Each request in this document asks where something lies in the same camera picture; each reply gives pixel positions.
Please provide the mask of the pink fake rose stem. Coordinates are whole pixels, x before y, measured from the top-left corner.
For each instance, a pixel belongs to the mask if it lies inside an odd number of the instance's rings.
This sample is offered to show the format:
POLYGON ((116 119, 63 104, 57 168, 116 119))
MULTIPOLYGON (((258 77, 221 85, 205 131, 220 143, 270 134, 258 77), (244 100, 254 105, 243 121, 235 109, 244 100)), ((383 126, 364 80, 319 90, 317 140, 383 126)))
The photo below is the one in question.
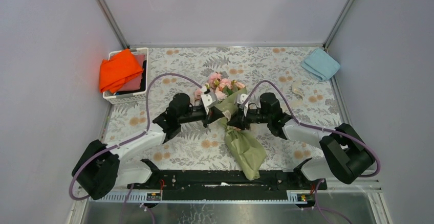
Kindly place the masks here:
POLYGON ((218 72, 212 73, 208 77, 208 84, 209 84, 210 88, 216 89, 220 85, 221 79, 222 79, 222 76, 220 73, 218 73, 218 72))

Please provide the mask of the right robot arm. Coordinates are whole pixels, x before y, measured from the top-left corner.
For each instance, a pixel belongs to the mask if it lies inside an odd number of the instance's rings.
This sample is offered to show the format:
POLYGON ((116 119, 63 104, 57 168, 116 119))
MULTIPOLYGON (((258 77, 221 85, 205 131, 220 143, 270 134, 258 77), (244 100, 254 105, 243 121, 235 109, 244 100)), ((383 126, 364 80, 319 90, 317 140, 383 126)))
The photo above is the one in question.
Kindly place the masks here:
POLYGON ((294 169, 293 181, 298 188, 306 189, 315 180, 328 177, 351 184, 375 164, 374 155, 352 126, 342 123, 326 128, 297 122, 292 115, 283 112, 273 93, 262 94, 258 108, 249 108, 247 97, 246 94, 237 96, 237 110, 228 122, 230 126, 246 130, 251 124, 266 124, 276 137, 305 142, 322 150, 322 158, 304 160, 294 169))

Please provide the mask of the peach fake rose stem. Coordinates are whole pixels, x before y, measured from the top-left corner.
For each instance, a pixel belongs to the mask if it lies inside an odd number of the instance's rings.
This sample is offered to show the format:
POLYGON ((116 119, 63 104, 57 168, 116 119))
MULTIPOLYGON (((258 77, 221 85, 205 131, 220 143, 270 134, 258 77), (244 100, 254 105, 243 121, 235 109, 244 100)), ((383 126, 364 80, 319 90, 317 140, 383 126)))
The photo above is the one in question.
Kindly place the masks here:
POLYGON ((210 90, 211 93, 214 93, 216 95, 218 101, 223 101, 224 99, 227 98, 227 94, 225 94, 224 92, 222 92, 218 88, 213 88, 209 83, 205 83, 202 87, 199 87, 194 92, 195 100, 201 99, 201 95, 204 94, 204 92, 203 92, 204 88, 207 88, 208 90, 210 90))

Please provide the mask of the brown kraft wrapping paper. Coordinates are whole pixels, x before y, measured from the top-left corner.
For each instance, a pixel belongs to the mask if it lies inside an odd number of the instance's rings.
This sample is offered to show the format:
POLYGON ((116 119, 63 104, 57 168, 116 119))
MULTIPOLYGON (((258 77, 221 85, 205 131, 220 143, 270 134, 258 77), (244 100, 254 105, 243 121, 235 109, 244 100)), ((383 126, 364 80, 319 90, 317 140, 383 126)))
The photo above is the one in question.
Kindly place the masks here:
POLYGON ((266 151, 250 131, 239 130, 227 124, 228 118, 235 117, 237 96, 246 93, 247 89, 244 87, 228 96, 216 107, 223 113, 223 117, 218 119, 218 123, 225 131, 224 142, 245 177, 252 181, 260 178, 259 169, 267 157, 266 151))

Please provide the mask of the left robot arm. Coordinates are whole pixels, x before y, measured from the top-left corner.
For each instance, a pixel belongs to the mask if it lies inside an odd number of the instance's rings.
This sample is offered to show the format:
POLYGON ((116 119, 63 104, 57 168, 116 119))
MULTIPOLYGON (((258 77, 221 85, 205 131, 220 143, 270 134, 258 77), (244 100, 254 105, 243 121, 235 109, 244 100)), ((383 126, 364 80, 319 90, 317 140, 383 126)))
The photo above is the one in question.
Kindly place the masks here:
POLYGON ((78 183, 93 200, 103 198, 114 188, 134 183, 154 188, 159 181, 158 174, 142 163, 132 162, 132 158, 173 139, 183 123, 201 121, 207 127, 220 119, 223 114, 216 107, 218 102, 216 95, 208 92, 202 94, 201 103, 194 106, 187 94, 178 93, 144 132, 110 145, 100 140, 90 142, 72 171, 70 188, 78 183))

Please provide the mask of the fake rose stem with bud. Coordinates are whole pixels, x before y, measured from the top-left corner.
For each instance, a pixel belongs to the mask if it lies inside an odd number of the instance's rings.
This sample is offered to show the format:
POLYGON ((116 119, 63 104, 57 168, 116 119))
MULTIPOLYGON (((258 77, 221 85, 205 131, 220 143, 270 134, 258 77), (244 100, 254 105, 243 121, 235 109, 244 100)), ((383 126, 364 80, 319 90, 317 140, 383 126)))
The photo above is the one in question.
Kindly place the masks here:
POLYGON ((240 90, 245 88, 246 86, 241 83, 240 81, 237 81, 235 79, 231 80, 228 78, 222 79, 221 84, 224 84, 226 87, 230 88, 232 91, 234 90, 240 90))

